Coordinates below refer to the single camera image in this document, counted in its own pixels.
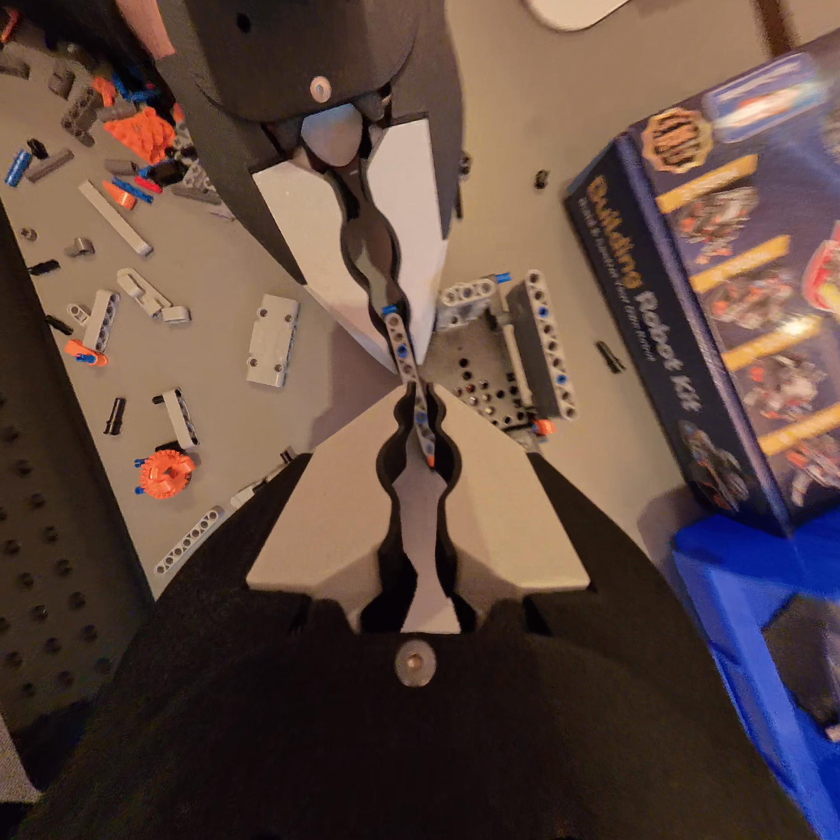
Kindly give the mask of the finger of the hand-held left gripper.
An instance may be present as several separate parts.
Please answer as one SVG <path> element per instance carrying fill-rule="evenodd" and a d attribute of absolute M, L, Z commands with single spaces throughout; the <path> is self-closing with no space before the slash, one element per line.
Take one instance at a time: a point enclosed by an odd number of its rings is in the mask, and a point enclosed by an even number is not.
<path fill-rule="evenodd" d="M 366 189 L 392 241 L 392 279 L 406 306 L 415 359 L 423 364 L 448 246 L 427 117 L 379 132 L 366 163 Z"/>
<path fill-rule="evenodd" d="M 350 257 L 347 214 L 334 178 L 283 161 L 255 173 L 254 182 L 310 295 L 370 356 L 395 373 L 390 344 L 371 316 L 370 283 Z"/>

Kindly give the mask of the smooth light grey bar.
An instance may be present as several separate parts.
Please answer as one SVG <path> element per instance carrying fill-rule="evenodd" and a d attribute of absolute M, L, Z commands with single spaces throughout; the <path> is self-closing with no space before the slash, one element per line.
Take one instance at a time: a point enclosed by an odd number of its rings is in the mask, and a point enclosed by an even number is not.
<path fill-rule="evenodd" d="M 83 181 L 78 185 L 78 191 L 89 204 L 97 211 L 101 218 L 121 238 L 121 240 L 140 257 L 149 257 L 154 252 L 154 247 L 141 237 L 129 222 L 111 206 L 108 200 L 89 181 Z"/>

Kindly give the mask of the wooden board document stand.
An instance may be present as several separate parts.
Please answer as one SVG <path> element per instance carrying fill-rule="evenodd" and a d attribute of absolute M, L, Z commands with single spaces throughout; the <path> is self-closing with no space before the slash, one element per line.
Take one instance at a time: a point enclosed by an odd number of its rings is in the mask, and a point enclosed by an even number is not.
<path fill-rule="evenodd" d="M 561 33 L 577 33 L 601 23 L 629 1 L 522 1 L 522 4 L 541 26 Z"/>

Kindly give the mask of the grey frame with black pins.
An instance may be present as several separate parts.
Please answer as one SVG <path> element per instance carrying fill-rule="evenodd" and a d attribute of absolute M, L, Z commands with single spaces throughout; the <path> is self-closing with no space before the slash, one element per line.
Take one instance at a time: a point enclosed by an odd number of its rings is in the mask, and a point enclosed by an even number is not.
<path fill-rule="evenodd" d="M 179 387 L 154 395 L 151 401 L 155 405 L 165 407 L 175 434 L 175 440 L 182 449 L 194 449 L 200 445 L 186 401 Z"/>

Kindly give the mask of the short light grey beam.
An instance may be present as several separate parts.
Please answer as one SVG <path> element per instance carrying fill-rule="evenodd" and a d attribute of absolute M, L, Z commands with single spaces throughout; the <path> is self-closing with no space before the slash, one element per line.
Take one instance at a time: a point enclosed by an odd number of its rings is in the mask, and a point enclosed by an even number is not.
<path fill-rule="evenodd" d="M 105 354 L 119 300 L 118 292 L 99 289 L 90 309 L 76 302 L 67 304 L 67 313 L 81 331 L 79 341 L 82 346 Z"/>

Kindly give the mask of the grey flat panel piece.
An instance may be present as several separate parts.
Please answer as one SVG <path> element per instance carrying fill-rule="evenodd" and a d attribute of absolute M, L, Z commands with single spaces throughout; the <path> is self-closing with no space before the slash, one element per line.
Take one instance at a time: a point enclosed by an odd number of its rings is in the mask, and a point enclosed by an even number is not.
<path fill-rule="evenodd" d="M 299 310 L 296 300 L 263 295 L 248 346 L 247 382 L 276 389 L 285 386 Z"/>

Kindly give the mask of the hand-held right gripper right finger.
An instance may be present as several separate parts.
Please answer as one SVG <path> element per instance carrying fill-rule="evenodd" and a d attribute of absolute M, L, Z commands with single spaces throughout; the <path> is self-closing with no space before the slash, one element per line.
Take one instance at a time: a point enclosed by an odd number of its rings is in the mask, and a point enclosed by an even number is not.
<path fill-rule="evenodd" d="M 441 385 L 428 387 L 437 437 L 435 570 L 459 632 L 503 601 L 583 592 L 591 584 L 519 443 Z"/>

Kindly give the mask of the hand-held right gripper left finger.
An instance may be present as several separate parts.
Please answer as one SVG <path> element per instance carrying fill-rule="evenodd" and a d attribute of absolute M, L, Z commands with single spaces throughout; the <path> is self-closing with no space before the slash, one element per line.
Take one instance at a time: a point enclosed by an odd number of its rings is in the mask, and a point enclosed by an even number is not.
<path fill-rule="evenodd" d="M 395 482 L 415 386 L 399 386 L 314 449 L 247 574 L 251 590 L 338 603 L 366 633 L 403 629 L 415 569 Z"/>

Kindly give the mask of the orange gear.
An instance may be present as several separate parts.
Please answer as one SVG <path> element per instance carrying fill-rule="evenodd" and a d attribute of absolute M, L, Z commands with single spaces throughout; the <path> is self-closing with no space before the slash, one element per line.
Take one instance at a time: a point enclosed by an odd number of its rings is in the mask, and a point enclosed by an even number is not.
<path fill-rule="evenodd" d="M 134 494 L 161 501 L 182 493 L 196 469 L 194 460 L 174 447 L 156 450 L 146 458 L 137 458 L 133 466 L 139 471 Z"/>

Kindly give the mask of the robot kit box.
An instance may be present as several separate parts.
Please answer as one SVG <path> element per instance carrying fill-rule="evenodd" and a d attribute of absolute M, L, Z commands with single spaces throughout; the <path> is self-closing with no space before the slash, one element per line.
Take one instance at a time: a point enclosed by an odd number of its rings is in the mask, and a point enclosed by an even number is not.
<path fill-rule="evenodd" d="M 564 204 L 686 483 L 786 536 L 838 506 L 839 34 L 629 126 Z"/>

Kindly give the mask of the blue plastic bin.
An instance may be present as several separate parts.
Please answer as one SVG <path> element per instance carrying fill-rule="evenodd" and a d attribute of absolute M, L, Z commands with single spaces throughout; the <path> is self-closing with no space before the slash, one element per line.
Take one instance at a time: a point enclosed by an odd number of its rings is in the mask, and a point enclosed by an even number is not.
<path fill-rule="evenodd" d="M 838 838 L 838 741 L 785 686 L 763 631 L 796 596 L 838 601 L 839 514 L 791 538 L 723 516 L 681 529 L 674 558 L 722 682 L 753 745 L 820 838 Z"/>

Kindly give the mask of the grey beam with blue pins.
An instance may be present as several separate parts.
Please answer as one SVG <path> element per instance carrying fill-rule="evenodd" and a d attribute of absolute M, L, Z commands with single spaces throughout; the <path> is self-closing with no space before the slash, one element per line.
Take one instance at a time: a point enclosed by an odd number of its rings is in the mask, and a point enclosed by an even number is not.
<path fill-rule="evenodd" d="M 413 344 L 396 305 L 382 310 L 383 323 L 402 382 L 413 390 L 413 427 L 423 456 L 436 455 L 436 436 L 429 423 L 427 390 L 415 359 Z"/>

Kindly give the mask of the light grey connector pieces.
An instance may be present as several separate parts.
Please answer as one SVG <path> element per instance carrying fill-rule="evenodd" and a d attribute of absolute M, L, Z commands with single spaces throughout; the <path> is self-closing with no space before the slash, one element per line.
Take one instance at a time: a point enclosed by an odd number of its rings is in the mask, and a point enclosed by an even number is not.
<path fill-rule="evenodd" d="M 125 294 L 137 302 L 153 321 L 173 326 L 192 320 L 189 308 L 173 304 L 135 269 L 119 269 L 117 282 Z"/>

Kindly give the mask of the grey black robot model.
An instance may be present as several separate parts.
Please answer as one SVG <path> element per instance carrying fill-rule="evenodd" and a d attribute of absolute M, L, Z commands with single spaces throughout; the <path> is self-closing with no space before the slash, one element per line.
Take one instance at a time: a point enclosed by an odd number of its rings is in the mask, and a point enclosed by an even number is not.
<path fill-rule="evenodd" d="M 579 412 L 549 284 L 538 269 L 441 290 L 423 371 L 528 452 L 539 453 Z"/>

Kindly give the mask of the orange grey small subassembly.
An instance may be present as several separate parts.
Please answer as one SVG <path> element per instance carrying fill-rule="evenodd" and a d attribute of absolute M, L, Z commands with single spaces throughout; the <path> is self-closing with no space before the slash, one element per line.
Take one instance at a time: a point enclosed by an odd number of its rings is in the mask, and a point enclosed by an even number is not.
<path fill-rule="evenodd" d="M 249 483 L 246 487 L 242 488 L 241 490 L 237 491 L 233 496 L 231 496 L 229 500 L 229 506 L 234 510 L 242 508 L 247 501 L 253 498 L 257 492 L 259 492 L 259 490 L 263 489 L 263 487 L 268 485 L 274 478 L 276 478 L 281 471 L 288 467 L 289 464 L 296 457 L 296 452 L 291 447 L 287 447 L 280 455 L 280 463 L 269 473 L 267 473 L 257 481 Z"/>

